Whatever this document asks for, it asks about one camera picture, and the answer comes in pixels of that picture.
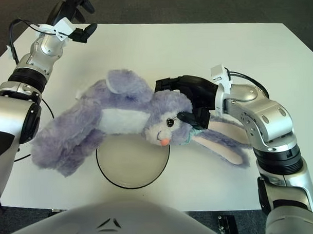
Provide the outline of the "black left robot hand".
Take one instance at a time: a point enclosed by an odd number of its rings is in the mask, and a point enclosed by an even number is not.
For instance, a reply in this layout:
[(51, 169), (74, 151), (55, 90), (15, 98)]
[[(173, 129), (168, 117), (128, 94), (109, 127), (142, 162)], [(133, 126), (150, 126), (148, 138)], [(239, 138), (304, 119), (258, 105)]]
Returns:
[[(78, 9), (79, 6), (90, 14), (95, 12), (94, 7), (89, 0), (63, 0), (57, 3), (52, 9), (46, 23), (53, 26), (64, 17), (68, 18), (69, 21), (72, 21), (73, 18), (75, 18), (80, 23), (85, 23), (85, 18)], [(71, 38), (72, 41), (86, 44), (87, 39), (95, 32), (96, 28), (96, 23), (90, 24), (83, 30), (76, 28), (68, 37)]]

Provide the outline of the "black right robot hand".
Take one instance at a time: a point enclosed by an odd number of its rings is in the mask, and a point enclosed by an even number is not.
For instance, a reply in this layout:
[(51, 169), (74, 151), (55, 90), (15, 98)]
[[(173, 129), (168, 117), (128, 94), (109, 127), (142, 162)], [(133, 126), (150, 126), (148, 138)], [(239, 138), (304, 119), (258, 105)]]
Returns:
[(184, 75), (177, 78), (157, 80), (155, 92), (178, 90), (192, 103), (192, 112), (181, 110), (177, 118), (190, 124), (197, 130), (208, 128), (210, 110), (215, 109), (215, 96), (218, 85), (201, 77)]

